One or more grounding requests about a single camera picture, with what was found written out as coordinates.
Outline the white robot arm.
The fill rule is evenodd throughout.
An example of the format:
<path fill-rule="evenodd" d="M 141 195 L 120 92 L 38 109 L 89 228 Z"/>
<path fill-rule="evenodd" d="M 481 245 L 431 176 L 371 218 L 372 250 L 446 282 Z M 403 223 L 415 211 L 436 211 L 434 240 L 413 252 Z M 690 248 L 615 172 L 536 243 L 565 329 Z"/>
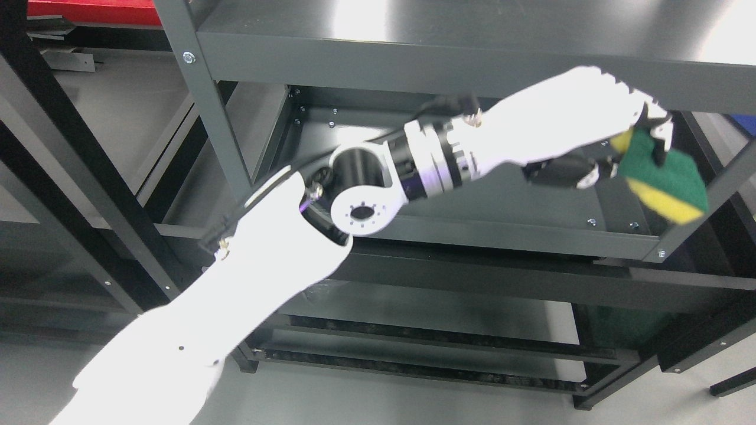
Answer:
<path fill-rule="evenodd" d="M 354 235 L 386 228 L 409 202 L 389 142 L 383 136 L 343 143 L 327 154 L 330 166 L 367 154 L 379 166 L 376 175 L 390 183 L 346 189 L 330 213 L 343 242 L 306 220 L 305 178 L 294 166 L 265 181 L 210 268 L 172 302 L 116 334 L 79 372 L 75 395 L 53 423 L 191 423 L 232 350 L 285 302 L 337 270 Z"/>

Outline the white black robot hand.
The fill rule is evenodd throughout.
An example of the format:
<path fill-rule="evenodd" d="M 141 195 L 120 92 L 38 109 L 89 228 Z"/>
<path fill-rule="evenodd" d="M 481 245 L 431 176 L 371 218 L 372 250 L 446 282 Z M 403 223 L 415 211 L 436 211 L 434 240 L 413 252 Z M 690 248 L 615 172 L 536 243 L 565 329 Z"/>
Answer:
<path fill-rule="evenodd" d="M 560 159 L 631 130 L 651 138 L 651 163 L 662 166 L 672 148 L 672 116 L 658 100 L 599 67 L 579 66 L 522 89 L 483 112 L 478 123 L 451 120 L 447 140 L 461 149 L 472 180 L 502 164 L 532 170 L 538 182 L 586 189 L 618 175 L 617 159 L 584 159 L 580 175 Z"/>

